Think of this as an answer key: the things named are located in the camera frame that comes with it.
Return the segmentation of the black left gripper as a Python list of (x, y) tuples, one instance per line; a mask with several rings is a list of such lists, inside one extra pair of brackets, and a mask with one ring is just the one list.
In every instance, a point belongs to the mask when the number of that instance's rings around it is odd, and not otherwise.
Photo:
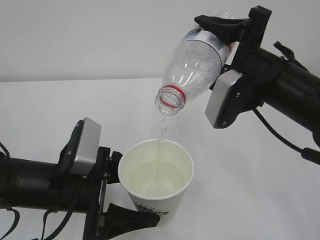
[(103, 212), (107, 184), (120, 182), (118, 167), (123, 156), (118, 151), (113, 151), (110, 156), (110, 151), (108, 147), (98, 148), (96, 163), (88, 175), (92, 190), (83, 229), (84, 240), (118, 237), (132, 231), (156, 227), (160, 222), (156, 213), (135, 211), (113, 203)]

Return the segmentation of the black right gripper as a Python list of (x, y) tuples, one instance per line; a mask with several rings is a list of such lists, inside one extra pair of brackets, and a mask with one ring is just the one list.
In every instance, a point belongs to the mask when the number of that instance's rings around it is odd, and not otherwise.
[(239, 45), (230, 65), (221, 74), (235, 70), (242, 75), (234, 84), (222, 109), (220, 128), (229, 127), (241, 113), (256, 109), (263, 102), (267, 84), (266, 70), (273, 64), (269, 53), (261, 48), (262, 39), (270, 19), (271, 10), (262, 6), (250, 9), (248, 18), (227, 19), (199, 15), (194, 21), (205, 31), (211, 32), (225, 45)]

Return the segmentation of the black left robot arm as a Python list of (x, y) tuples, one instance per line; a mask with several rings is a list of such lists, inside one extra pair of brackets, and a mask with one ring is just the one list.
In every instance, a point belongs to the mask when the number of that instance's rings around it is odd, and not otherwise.
[(99, 147), (97, 162), (87, 177), (65, 172), (58, 174), (59, 164), (9, 158), (8, 151), (0, 154), (0, 207), (14, 212), (11, 233), (20, 220), (17, 208), (65, 212), (53, 240), (63, 230), (73, 213), (85, 214), (84, 240), (109, 240), (119, 235), (156, 227), (160, 218), (151, 211), (140, 212), (113, 203), (103, 211), (108, 184), (119, 183), (118, 165), (122, 154)]

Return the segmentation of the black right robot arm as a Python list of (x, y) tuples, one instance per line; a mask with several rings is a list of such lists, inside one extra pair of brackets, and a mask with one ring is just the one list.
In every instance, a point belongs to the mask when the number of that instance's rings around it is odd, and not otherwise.
[(266, 103), (320, 141), (320, 79), (295, 59), (291, 49), (275, 43), (277, 56), (261, 47), (272, 12), (251, 8), (246, 19), (199, 15), (194, 20), (228, 45), (239, 45), (230, 65), (211, 87), (205, 115), (216, 129), (229, 127), (241, 113)]

